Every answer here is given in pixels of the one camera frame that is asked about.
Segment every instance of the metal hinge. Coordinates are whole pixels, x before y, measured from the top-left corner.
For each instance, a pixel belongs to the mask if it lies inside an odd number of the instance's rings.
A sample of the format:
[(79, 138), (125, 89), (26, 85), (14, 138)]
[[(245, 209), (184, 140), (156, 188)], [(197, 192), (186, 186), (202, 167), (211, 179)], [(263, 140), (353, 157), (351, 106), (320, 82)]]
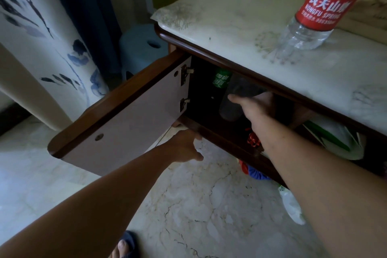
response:
[(181, 99), (180, 100), (180, 112), (182, 112), (184, 110), (184, 106), (186, 105), (186, 103), (190, 103), (191, 102), (191, 99)]
[(180, 69), (180, 86), (183, 86), (185, 84), (186, 78), (188, 74), (193, 74), (194, 69), (188, 68), (187, 65), (183, 65)]

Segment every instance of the cabinet door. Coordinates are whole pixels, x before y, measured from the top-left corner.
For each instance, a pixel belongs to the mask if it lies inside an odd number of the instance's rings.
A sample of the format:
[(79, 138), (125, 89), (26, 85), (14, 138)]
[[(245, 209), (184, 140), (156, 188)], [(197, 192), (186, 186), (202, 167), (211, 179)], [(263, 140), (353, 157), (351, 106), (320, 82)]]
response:
[(57, 134), (49, 153), (100, 176), (137, 158), (186, 110), (181, 68), (190, 64), (179, 49), (156, 60)]

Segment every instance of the red bottle label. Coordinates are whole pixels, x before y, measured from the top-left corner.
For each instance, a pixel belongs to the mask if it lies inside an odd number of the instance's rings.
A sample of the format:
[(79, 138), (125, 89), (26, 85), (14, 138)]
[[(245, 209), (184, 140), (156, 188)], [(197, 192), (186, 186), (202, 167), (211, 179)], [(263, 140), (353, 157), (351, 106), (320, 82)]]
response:
[(330, 31), (350, 9), (355, 0), (305, 0), (296, 13), (296, 20), (316, 31)]

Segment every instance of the cabinet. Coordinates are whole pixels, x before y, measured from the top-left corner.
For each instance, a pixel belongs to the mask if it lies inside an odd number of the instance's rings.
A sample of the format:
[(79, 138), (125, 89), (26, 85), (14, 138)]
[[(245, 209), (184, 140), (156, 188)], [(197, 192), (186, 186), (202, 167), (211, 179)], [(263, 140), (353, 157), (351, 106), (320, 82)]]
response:
[[(227, 122), (218, 114), (219, 107), (209, 103), (206, 90), (215, 68), (220, 66), (272, 91), (276, 102), (273, 114), (284, 124), (292, 117), (293, 104), (298, 103), (366, 135), (365, 157), (356, 163), (381, 175), (381, 147), (387, 142), (382, 133), (158, 25), (155, 31), (162, 39), (176, 45), (177, 50), (156, 60), (87, 109), (51, 140), (48, 145), (51, 155), (103, 176), (144, 153), (178, 119), (220, 148), (284, 184), (270, 160), (261, 154), (263, 148), (253, 148), (247, 143), (244, 128), (248, 120)], [(318, 143), (302, 126), (295, 130)]]

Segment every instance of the blue slipper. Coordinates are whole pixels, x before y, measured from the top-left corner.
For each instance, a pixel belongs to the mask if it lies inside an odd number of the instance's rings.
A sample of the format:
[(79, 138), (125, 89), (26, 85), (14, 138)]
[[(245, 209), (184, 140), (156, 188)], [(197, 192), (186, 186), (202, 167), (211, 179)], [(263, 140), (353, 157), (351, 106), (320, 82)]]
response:
[(138, 250), (137, 236), (134, 232), (125, 231), (120, 238), (120, 241), (124, 240), (130, 247), (130, 252), (123, 258), (140, 258), (140, 251)]

